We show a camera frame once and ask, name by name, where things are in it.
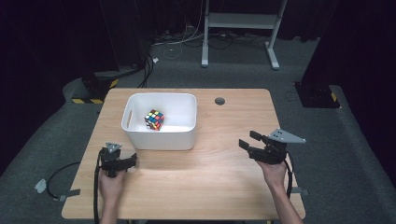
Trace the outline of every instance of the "white plastic container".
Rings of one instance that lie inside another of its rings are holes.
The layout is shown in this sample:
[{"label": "white plastic container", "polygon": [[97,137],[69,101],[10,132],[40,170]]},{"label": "white plastic container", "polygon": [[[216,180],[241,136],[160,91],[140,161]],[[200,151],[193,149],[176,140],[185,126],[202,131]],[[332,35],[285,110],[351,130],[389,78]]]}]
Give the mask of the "white plastic container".
[{"label": "white plastic container", "polygon": [[[146,126],[145,116],[163,113],[159,131]],[[132,95],[125,106],[121,127],[136,149],[188,150],[195,143],[196,98],[189,93],[149,92]]]}]

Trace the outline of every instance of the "person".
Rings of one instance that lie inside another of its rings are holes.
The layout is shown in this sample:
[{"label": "person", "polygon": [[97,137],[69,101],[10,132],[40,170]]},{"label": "person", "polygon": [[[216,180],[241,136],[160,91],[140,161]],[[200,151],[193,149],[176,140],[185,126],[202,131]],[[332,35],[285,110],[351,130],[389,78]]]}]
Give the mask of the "person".
[{"label": "person", "polygon": [[[270,165],[261,161],[257,163],[262,168],[265,182],[273,196],[276,211],[282,224],[300,224],[303,221],[291,204],[284,187],[286,164]],[[125,172],[119,172],[117,177],[110,178],[102,169],[99,171],[99,190],[104,200],[101,224],[117,223],[118,203],[122,193],[122,183]]]}]

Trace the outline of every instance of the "wooden table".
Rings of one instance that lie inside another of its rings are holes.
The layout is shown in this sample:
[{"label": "wooden table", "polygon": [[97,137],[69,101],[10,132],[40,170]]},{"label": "wooden table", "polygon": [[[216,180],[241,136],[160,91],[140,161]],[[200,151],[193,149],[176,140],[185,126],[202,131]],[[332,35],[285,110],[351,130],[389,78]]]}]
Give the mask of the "wooden table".
[{"label": "wooden table", "polygon": [[[122,114],[131,95],[153,91],[186,92],[196,97],[197,132],[191,150],[134,149],[120,126]],[[225,104],[215,104],[217,97],[224,98]],[[129,170],[125,179],[121,219],[278,219],[262,170],[238,146],[241,138],[254,147],[263,147],[263,143],[248,136],[249,131],[268,134],[278,127],[267,90],[113,89],[106,97],[71,187],[80,189],[80,195],[67,198],[62,215],[93,218],[93,171],[98,151],[109,141],[122,144],[122,157],[135,152],[138,156],[136,168]],[[304,217],[300,194],[292,194],[290,200]]]}]

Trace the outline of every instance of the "rubik's cube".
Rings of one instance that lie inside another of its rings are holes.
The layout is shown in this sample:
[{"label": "rubik's cube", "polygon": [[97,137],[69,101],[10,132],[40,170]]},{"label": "rubik's cube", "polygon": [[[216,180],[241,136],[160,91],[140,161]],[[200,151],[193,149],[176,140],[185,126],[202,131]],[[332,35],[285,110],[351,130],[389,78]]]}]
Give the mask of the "rubik's cube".
[{"label": "rubik's cube", "polygon": [[146,116],[145,122],[148,129],[159,131],[163,126],[163,113],[152,109]]}]

